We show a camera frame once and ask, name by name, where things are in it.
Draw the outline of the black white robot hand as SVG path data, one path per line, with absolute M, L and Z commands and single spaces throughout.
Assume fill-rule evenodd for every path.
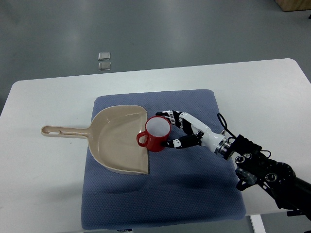
M 186 135 L 177 139 L 162 142 L 166 148 L 185 149 L 203 146 L 217 154 L 227 142 L 224 135 L 214 133 L 205 123 L 186 112 L 168 110 L 157 112 L 156 116 L 166 118 L 171 125 L 181 129 Z

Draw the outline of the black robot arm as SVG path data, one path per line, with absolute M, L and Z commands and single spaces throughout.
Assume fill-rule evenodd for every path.
M 254 185 L 260 186 L 272 197 L 279 209 L 289 210 L 289 216 L 305 215 L 311 217 L 311 185 L 298 178 L 286 163 L 272 160 L 271 153 L 265 155 L 261 146 L 242 135 L 235 136 L 227 128 L 221 114 L 217 118 L 223 127 L 222 134 L 228 133 L 215 154 L 229 160 L 234 153 L 237 168 L 235 173 L 239 179 L 236 188 L 244 191 Z

